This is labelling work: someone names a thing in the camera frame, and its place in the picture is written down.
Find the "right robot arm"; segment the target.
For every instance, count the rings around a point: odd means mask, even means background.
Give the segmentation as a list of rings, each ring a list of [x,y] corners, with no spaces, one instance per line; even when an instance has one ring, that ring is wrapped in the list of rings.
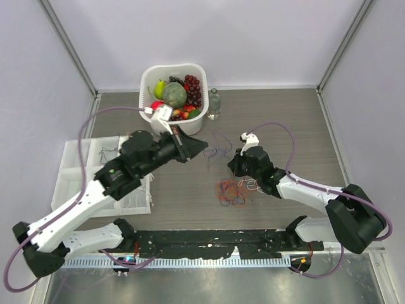
[[[301,179],[275,167],[261,146],[238,149],[227,166],[236,177],[254,179],[267,195],[297,201],[324,213],[323,218],[303,216],[291,224],[293,230],[286,233],[285,240],[293,250],[312,241],[338,242],[360,254],[387,227],[387,221],[372,208],[359,186],[328,187]]]

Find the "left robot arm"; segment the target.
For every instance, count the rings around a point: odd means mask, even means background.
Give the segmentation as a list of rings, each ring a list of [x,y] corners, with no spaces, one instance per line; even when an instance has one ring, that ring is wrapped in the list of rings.
[[[120,154],[95,173],[83,193],[78,193],[48,216],[34,223],[19,222],[13,227],[22,245],[24,259],[37,278],[56,272],[69,259],[93,251],[113,249],[129,252],[136,231],[123,218],[102,228],[78,231],[111,200],[123,197],[142,185],[141,180],[169,161],[186,163],[208,147],[188,136],[179,126],[155,141],[145,130],[135,131],[122,143]]]

